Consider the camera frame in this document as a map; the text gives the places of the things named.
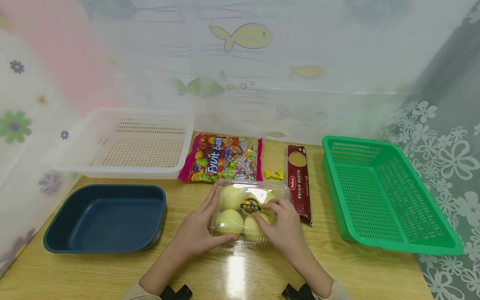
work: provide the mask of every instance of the white flower print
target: white flower print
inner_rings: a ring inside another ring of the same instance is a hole
[[[433,268],[433,264],[438,262],[438,258],[436,256],[420,254],[419,261],[421,264],[426,264],[428,268]]]
[[[437,201],[438,207],[447,216],[451,215],[458,208],[455,200],[452,198],[452,194],[449,192],[440,193],[440,196],[435,198],[435,200]]]
[[[463,129],[462,126],[457,126],[455,128],[452,128],[452,130],[450,131],[450,135],[452,136],[454,142],[463,140],[463,136],[466,135],[467,133],[468,132],[465,129]]]
[[[415,126],[415,130],[412,132],[412,139],[417,142],[420,139],[425,141],[426,139],[430,137],[435,137],[437,135],[437,132],[435,130],[430,130],[430,127],[428,125],[423,126],[423,124],[417,124]]]
[[[450,140],[452,138],[451,135],[442,135],[438,138],[438,148],[445,149],[447,146],[451,146],[453,142]]]
[[[437,146],[437,138],[429,137],[425,140],[423,145],[415,148],[415,152],[423,152],[423,159],[429,160],[437,157],[437,153],[440,149]]]
[[[410,137],[409,137],[407,134],[404,134],[403,132],[401,132],[401,133],[398,135],[398,141],[399,141],[399,142],[402,142],[402,143],[404,143],[404,144],[406,144],[409,139],[410,139]]]
[[[463,292],[452,286],[452,276],[447,272],[440,272],[435,268],[427,268],[427,272],[422,273],[435,300],[465,299]]]
[[[473,235],[470,237],[474,244],[480,243],[480,227],[472,228]]]
[[[438,158],[445,162],[440,169],[442,176],[449,179],[455,172],[463,180],[470,180],[473,177],[472,170],[480,168],[479,162],[470,156],[465,156],[470,151],[470,145],[467,141],[458,140],[453,144],[451,153],[442,149],[438,153]]]
[[[438,259],[442,270],[450,275],[460,276],[463,271],[463,262],[456,260],[454,256],[442,256]]]
[[[403,154],[405,154],[406,157],[413,157],[415,155],[416,148],[417,143],[415,141],[412,141],[403,148]]]
[[[437,180],[435,186],[437,187],[438,192],[448,192],[448,189],[451,189],[453,187],[453,184],[447,182],[445,178],[442,178],[440,180]]]
[[[403,110],[406,111],[406,112],[411,112],[412,110],[416,109],[417,107],[418,107],[417,102],[409,102],[409,103],[405,103],[403,105]]]
[[[426,164],[423,165],[423,174],[425,174],[426,179],[436,179],[438,177],[438,172],[440,172],[440,170],[431,161],[428,161]]]
[[[389,143],[392,143],[392,144],[395,144],[395,145],[398,145],[398,143],[400,142],[399,139],[398,139],[398,135],[396,135],[394,132],[392,132],[391,134],[389,134],[386,138],[385,138],[385,141],[389,142]]]
[[[472,270],[465,269],[465,274],[461,278],[467,284],[467,288],[480,297],[480,262],[474,262]]]
[[[472,244],[469,241],[463,243],[463,254],[468,255],[472,261],[480,260],[480,245]]]
[[[423,163],[419,162],[418,159],[414,158],[412,161],[410,161],[412,164],[412,167],[417,171],[419,177],[421,178],[421,172],[423,170]]]
[[[410,116],[409,118],[403,118],[400,123],[399,123],[399,127],[400,127],[400,131],[402,131],[403,133],[405,134],[412,134],[412,132],[415,131],[415,126],[417,126],[417,124],[419,124],[417,122],[417,117],[415,116]]]
[[[425,123],[428,118],[432,119],[435,118],[435,111],[437,110],[437,107],[435,105],[430,106],[427,108],[428,102],[427,101],[422,101],[419,103],[417,109],[412,111],[412,115],[414,116],[421,116],[420,117],[420,122]]]
[[[458,226],[458,218],[456,217],[457,215],[452,215],[447,218],[447,221],[450,223],[452,228],[455,230],[456,227]]]
[[[456,211],[459,215],[466,217],[473,227],[480,226],[480,203],[477,193],[466,192],[465,198],[458,197],[455,203],[458,205]]]

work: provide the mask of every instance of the pink fabric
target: pink fabric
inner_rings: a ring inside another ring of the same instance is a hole
[[[78,1],[0,0],[0,8],[79,113],[116,105],[108,56]]]
[[[185,165],[183,165],[183,169],[181,170],[180,175],[178,176],[178,179],[180,179],[181,181],[184,181],[184,182],[188,181],[188,175],[190,174],[190,170],[192,169],[193,163],[195,162],[195,154],[196,154],[195,151],[197,150],[201,136],[202,135],[199,134],[193,140],[192,151],[190,151],[190,154],[188,154],[187,159],[185,160]]]
[[[263,181],[262,177],[262,160],[260,157],[262,156],[262,149],[264,147],[264,139],[261,138],[258,140],[258,154],[257,154],[257,180]]]

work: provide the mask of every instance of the fruit label sticker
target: fruit label sticker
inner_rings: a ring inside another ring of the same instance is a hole
[[[253,198],[247,198],[243,200],[243,203],[240,204],[240,209],[242,209],[242,211],[247,215],[261,211],[258,201]]]

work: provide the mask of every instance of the flower print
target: flower print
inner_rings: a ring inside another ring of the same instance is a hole
[[[456,227],[458,226],[458,218],[456,216],[457,215],[451,215],[447,218],[447,221],[450,223],[453,229],[456,229]]]
[[[437,168],[437,166],[431,161],[428,161],[426,164],[423,165],[423,174],[425,174],[426,179],[436,179],[438,177],[439,171],[440,170]]]
[[[421,172],[423,170],[423,163],[419,162],[418,159],[414,158],[412,161],[410,161],[412,164],[412,167],[417,171],[419,177],[421,177]]]
[[[22,253],[27,244],[32,240],[35,234],[35,229],[27,232],[25,236],[20,236],[17,238],[17,241],[7,253],[0,256],[0,264],[3,263],[3,266],[0,267],[0,277],[7,271],[8,267],[15,261],[15,259]]]
[[[440,196],[435,199],[437,201],[438,207],[447,216],[453,214],[453,212],[456,211],[458,208],[458,205],[455,203],[455,199],[449,192],[441,192]]]
[[[438,259],[442,270],[450,275],[460,276],[463,271],[463,262],[456,260],[454,256],[442,256]]]
[[[439,160],[445,163],[440,169],[442,176],[449,179],[455,172],[463,180],[472,179],[473,174],[471,171],[479,169],[480,164],[475,158],[465,156],[469,151],[470,145],[464,140],[456,141],[452,146],[451,153],[446,149],[442,149],[438,153]]]
[[[406,144],[410,137],[407,134],[404,134],[403,132],[398,134],[398,141]]]
[[[421,264],[426,264],[428,268],[433,268],[433,264],[438,262],[438,258],[436,256],[420,254],[419,261]]]
[[[61,137],[62,140],[66,140],[66,139],[68,139],[69,134],[70,133],[68,131],[63,130],[62,132],[60,132],[60,137]]]
[[[467,284],[468,290],[480,297],[480,262],[475,261],[472,270],[465,269],[461,278]]]
[[[430,127],[428,125],[417,124],[415,130],[412,132],[412,139],[417,142],[419,140],[426,141],[428,138],[435,137],[437,132],[429,129]]]
[[[24,135],[31,135],[32,131],[28,126],[32,124],[30,119],[25,118],[25,113],[17,111],[4,111],[3,117],[0,117],[0,137],[5,137],[7,144],[17,140],[19,143],[25,141]]]
[[[468,255],[472,261],[480,260],[480,245],[475,243],[463,243],[463,254]]]
[[[472,228],[473,235],[470,237],[474,244],[480,243],[480,227]]]
[[[56,194],[63,185],[61,175],[57,172],[45,173],[43,178],[38,182],[41,186],[40,191],[48,196]]]
[[[411,141],[403,148],[403,154],[406,157],[412,158],[415,155],[415,149],[417,148],[417,142]]]
[[[435,105],[430,106],[427,108],[428,102],[427,101],[422,101],[419,103],[417,109],[418,110],[413,110],[412,115],[414,116],[420,116],[420,122],[425,123],[428,118],[432,119],[435,118],[435,111],[437,110],[437,107]]]
[[[450,140],[452,138],[451,135],[442,135],[438,138],[438,148],[445,149],[447,146],[451,146],[453,142]]]
[[[442,178],[440,180],[437,180],[435,186],[437,187],[437,191],[439,192],[448,192],[448,189],[451,189],[453,184],[447,182],[445,178]]]
[[[398,140],[398,135],[396,135],[394,132],[388,134],[386,137],[385,137],[385,141],[386,142],[389,142],[389,143],[392,143],[392,144],[395,144],[395,145],[398,145],[398,143],[400,142]]]
[[[468,132],[462,128],[462,126],[457,126],[456,128],[452,128],[450,131],[450,136],[453,138],[454,142],[459,140],[463,140],[463,136],[466,135]]]
[[[465,198],[458,197],[455,203],[458,205],[456,211],[459,215],[466,217],[473,227],[480,226],[480,203],[477,193],[466,192]]]
[[[415,131],[415,127],[418,124],[419,123],[417,122],[417,117],[410,116],[409,118],[402,118],[402,120],[398,125],[400,127],[400,131],[402,131],[405,134],[411,135],[412,132]]]
[[[435,137],[428,137],[423,145],[420,145],[415,148],[415,152],[423,152],[423,159],[430,160],[435,159],[437,157],[439,148],[437,145],[437,138]]]
[[[39,105],[46,105],[47,104],[47,97],[45,97],[45,95],[38,95],[37,97],[35,97],[35,99],[36,99],[36,102]]]
[[[435,300],[465,300],[463,292],[452,286],[452,276],[447,272],[429,267],[422,273]]]
[[[10,62],[10,69],[12,69],[15,73],[22,74],[25,72],[25,66],[22,65],[21,62],[13,60]]]
[[[412,110],[416,109],[417,107],[418,107],[417,102],[409,102],[409,103],[405,103],[403,105],[403,110],[406,111],[406,112],[411,112]]]

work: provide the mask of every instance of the candy bag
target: candy bag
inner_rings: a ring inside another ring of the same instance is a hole
[[[178,178],[204,182],[220,178],[261,181],[261,154],[262,139],[199,134]]]

